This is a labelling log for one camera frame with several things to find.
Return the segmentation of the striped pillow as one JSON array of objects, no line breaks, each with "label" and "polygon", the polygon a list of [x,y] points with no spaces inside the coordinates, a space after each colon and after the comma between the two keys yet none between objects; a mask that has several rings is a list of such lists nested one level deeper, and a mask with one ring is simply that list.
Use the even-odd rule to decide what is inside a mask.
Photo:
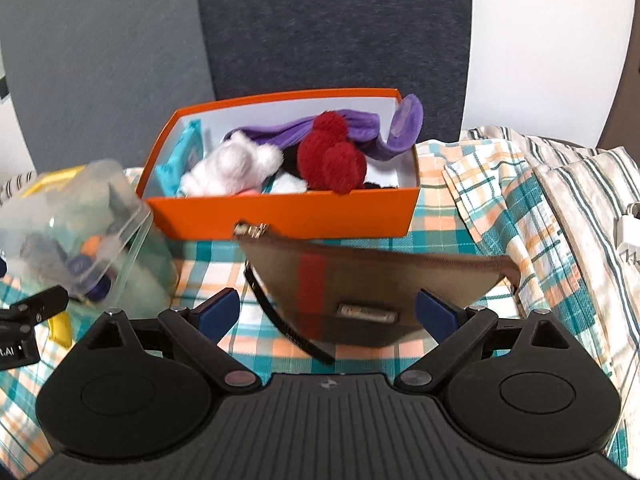
[{"label": "striped pillow", "polygon": [[0,184],[0,203],[4,204],[13,196],[17,196],[21,192],[29,188],[36,180],[38,174],[35,170],[23,172],[10,178],[1,178]]}]

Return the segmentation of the orange cardboard box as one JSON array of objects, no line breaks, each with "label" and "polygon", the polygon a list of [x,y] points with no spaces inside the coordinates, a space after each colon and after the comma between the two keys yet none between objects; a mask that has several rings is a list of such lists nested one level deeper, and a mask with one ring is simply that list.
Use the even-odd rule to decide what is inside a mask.
[{"label": "orange cardboard box", "polygon": [[381,119],[388,136],[401,101],[396,89],[341,88],[258,94],[179,108],[158,135],[136,192],[151,207],[155,225],[173,240],[228,240],[236,222],[265,223],[301,240],[398,237],[408,232],[420,192],[415,150],[389,162],[368,162],[374,190],[239,196],[163,196],[154,168],[170,152],[190,122],[198,122],[206,148],[243,126],[271,126],[325,110],[362,110]]}]

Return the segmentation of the red pompom plush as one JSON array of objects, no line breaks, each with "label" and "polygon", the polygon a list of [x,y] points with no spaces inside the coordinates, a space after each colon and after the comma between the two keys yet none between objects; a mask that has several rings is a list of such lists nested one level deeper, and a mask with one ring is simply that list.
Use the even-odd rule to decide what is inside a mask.
[{"label": "red pompom plush", "polygon": [[314,118],[297,151],[297,169],[311,191],[345,195],[361,188],[367,173],[364,155],[348,138],[346,119],[337,112]]}]

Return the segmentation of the white fluffy plush toy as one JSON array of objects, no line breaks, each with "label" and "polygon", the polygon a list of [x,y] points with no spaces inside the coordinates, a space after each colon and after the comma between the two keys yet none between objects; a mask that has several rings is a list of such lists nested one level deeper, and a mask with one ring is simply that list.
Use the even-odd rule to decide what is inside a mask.
[{"label": "white fluffy plush toy", "polygon": [[180,179],[178,193],[186,197],[236,195],[257,190],[283,162],[280,148],[258,144],[242,131],[200,160]]}]

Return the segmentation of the green translucent storage box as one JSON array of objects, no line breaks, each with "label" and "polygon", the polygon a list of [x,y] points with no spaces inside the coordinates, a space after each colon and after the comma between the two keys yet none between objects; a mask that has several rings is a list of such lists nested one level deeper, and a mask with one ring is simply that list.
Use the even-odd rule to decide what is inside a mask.
[{"label": "green translucent storage box", "polygon": [[133,320],[152,318],[170,305],[178,280],[166,240],[152,224],[127,236],[89,235],[70,248],[40,232],[3,231],[1,266],[28,296],[62,286],[86,318],[111,308]]}]

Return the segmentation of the olive striped pouch bag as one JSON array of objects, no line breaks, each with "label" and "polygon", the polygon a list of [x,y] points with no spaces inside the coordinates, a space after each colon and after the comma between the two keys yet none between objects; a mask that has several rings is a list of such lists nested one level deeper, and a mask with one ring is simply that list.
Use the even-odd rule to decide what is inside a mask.
[{"label": "olive striped pouch bag", "polygon": [[420,330],[416,295],[477,304],[501,281],[518,287],[507,255],[409,254],[294,240],[266,224],[238,222],[244,275],[262,312],[308,356],[330,365],[326,344],[381,348]]}]

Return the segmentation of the clear plastic box lid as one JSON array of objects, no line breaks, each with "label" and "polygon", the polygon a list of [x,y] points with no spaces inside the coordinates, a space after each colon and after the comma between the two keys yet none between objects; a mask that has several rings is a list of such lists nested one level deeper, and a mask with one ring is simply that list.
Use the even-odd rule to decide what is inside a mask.
[{"label": "clear plastic box lid", "polygon": [[1,206],[1,261],[24,283],[96,304],[114,292],[125,249],[150,220],[113,159],[50,172]]}]

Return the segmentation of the turquoise cloth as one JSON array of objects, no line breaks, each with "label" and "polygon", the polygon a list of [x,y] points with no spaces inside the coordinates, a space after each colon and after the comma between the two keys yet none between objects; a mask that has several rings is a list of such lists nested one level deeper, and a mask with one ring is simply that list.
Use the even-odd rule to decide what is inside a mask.
[{"label": "turquoise cloth", "polygon": [[182,130],[180,138],[169,153],[166,162],[156,165],[154,176],[163,196],[176,196],[181,178],[204,157],[201,121],[192,120]]}]

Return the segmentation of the purple fleece cloth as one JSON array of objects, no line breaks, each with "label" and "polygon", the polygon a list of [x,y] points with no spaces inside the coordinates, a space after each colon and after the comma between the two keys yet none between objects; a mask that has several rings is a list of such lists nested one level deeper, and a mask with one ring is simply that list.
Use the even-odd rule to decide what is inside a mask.
[{"label": "purple fleece cloth", "polygon": [[[387,139],[384,140],[378,114],[348,108],[338,110],[337,114],[346,120],[349,140],[354,142],[363,154],[379,162],[388,162],[410,150],[421,133],[424,117],[423,105],[419,98],[414,94],[405,96],[393,114]],[[236,127],[224,136],[224,140],[229,140],[235,131],[242,131],[257,144],[272,144],[284,150],[302,142],[311,132],[315,119],[316,116],[310,116],[276,126]]]}]

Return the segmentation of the gray padded headboard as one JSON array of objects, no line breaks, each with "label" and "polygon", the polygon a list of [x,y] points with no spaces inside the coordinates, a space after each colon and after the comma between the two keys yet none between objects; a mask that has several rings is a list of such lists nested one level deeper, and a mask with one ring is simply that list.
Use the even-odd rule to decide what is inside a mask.
[{"label": "gray padded headboard", "polygon": [[1,0],[1,53],[37,170],[145,162],[174,110],[395,88],[422,139],[457,140],[472,0]]}]

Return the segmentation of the yellow box latch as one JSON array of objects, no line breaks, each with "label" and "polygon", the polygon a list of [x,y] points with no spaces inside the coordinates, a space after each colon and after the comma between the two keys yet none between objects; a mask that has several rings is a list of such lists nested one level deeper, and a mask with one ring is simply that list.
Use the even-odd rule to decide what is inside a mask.
[{"label": "yellow box latch", "polygon": [[49,318],[47,324],[49,340],[65,349],[69,349],[73,345],[72,323],[70,322],[70,316],[65,311]]}]

